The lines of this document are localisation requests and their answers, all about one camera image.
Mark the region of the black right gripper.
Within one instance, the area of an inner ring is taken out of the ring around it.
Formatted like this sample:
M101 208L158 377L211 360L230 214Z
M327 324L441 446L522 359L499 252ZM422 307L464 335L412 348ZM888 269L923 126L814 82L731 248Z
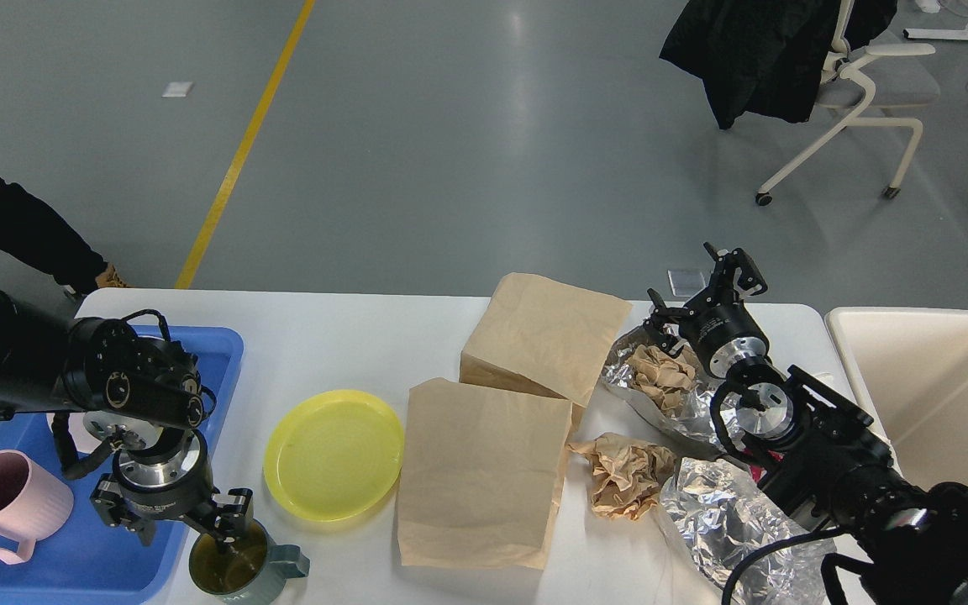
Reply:
M768 365L770 341L753 315L742 305L745 299L768 291L768 284L755 261L742 248L718 249L703 244L714 260L704 302L710 307L700 311L697 294L680 307L668 307L656 290L648 290L652 313L643 321L643 329L662 353L677 359L689 349L702 368L716 379L725 379L731 367L751 359ZM679 329L669 332L668 327Z

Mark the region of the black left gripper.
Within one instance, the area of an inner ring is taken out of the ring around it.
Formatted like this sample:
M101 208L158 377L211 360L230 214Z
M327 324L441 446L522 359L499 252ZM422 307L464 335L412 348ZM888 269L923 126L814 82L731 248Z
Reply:
M254 492L216 492L208 444L196 430L166 429L154 447L119 451L112 475L100 475L89 501L104 525L127 529L143 547L156 535L150 519L185 519L220 555L249 537Z

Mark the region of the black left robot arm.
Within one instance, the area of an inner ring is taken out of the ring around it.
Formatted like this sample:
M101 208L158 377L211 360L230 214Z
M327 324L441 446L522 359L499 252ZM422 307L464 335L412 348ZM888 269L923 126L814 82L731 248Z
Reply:
M156 521L180 521L228 549L249 533L253 493L216 489L200 428L218 398L164 315L150 315L154 337L128 317L56 320L0 290L0 421L50 414L65 479L110 462L91 496L105 525L149 545Z

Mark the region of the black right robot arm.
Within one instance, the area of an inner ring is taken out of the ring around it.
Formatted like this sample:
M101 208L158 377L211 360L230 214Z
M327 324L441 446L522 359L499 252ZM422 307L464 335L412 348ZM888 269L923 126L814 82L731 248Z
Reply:
M784 513L807 509L812 520L809 533L745 556L723 584L723 602L758 560L849 534L868 560L823 557L833 604L845 602L840 570L856 574L877 604L968 604L968 487L911 485L871 432L870 414L802 368L776 369L744 305L767 291L756 264L740 248L704 249L715 263L707 286L680 307L649 290L654 307L643 327L668 356L689 345L719 382L709 414L723 450L763 468L760 489Z

